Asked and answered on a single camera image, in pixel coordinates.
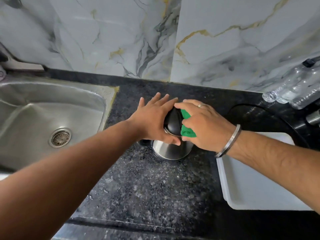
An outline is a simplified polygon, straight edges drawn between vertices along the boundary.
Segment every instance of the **wet countertop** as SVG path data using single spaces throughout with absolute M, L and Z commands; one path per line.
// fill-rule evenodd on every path
M 149 100 L 161 92 L 180 101 L 196 99 L 209 104 L 231 122 L 241 123 L 245 130 L 285 132 L 296 145 L 320 149 L 320 129 L 306 125 L 304 120 L 318 108 L 316 105 L 294 110 L 287 104 L 264 102 L 261 93 L 91 73 L 49 70 L 36 75 L 119 86 L 106 127 L 129 118 L 140 97 Z M 156 157 L 150 147 L 134 144 L 105 173 L 55 237 L 306 239 L 319 233 L 319 223 L 319 215 L 312 211 L 231 209 L 222 196 L 213 152 L 194 146 L 186 158 L 167 161 Z

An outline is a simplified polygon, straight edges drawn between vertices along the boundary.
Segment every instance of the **silver bracelet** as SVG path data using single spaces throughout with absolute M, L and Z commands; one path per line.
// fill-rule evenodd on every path
M 225 145 L 225 147 L 216 154 L 216 158 L 218 157 L 222 157 L 223 155 L 225 155 L 229 149 L 232 147 L 232 145 L 234 144 L 234 142 L 237 140 L 238 136 L 240 135 L 241 132 L 241 125 L 237 125 L 237 127 L 235 128 L 234 133 L 232 134 L 230 140 L 228 141 L 228 143 Z

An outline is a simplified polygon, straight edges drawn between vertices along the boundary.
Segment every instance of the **sink drain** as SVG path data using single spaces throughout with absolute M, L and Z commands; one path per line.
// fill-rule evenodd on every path
M 71 139 L 71 132 L 70 130 L 68 130 L 67 128 L 60 128 L 55 130 L 50 139 L 49 139 L 49 144 L 50 146 L 54 147 L 54 148 L 59 148 L 59 147 L 63 147 L 66 144 L 68 144 L 68 142 Z

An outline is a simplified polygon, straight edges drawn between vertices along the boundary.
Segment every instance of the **hand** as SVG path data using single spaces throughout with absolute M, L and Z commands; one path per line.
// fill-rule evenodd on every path
M 179 138 L 167 134 L 163 128 L 165 117 L 174 107 L 178 98 L 168 101 L 169 94 L 166 94 L 162 99 L 160 97 L 161 94 L 158 92 L 146 105 L 144 105 L 144 98 L 142 97 L 137 111 L 127 121 L 133 123 L 133 126 L 138 129 L 140 140 L 158 140 L 179 146 Z
M 183 141 L 191 141 L 197 147 L 208 151 L 221 151 L 230 140 L 236 127 L 218 114 L 209 105 L 198 107 L 203 104 L 198 100 L 185 99 L 183 103 L 176 103 L 177 109 L 186 110 L 191 117 L 183 120 L 182 124 L 190 128 L 196 137 L 182 137 Z

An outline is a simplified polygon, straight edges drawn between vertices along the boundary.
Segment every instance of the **stainless steel kettle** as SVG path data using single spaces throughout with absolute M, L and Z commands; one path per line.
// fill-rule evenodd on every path
M 138 144 L 141 146 L 151 146 L 155 154 L 163 159 L 179 160 L 187 156 L 193 143 L 190 141 L 182 141 L 181 127 L 182 127 L 182 114 L 180 109 L 173 108 L 169 111 L 164 119 L 163 129 L 166 133 L 176 136 L 180 139 L 180 145 L 167 144 L 159 140 L 141 140 Z

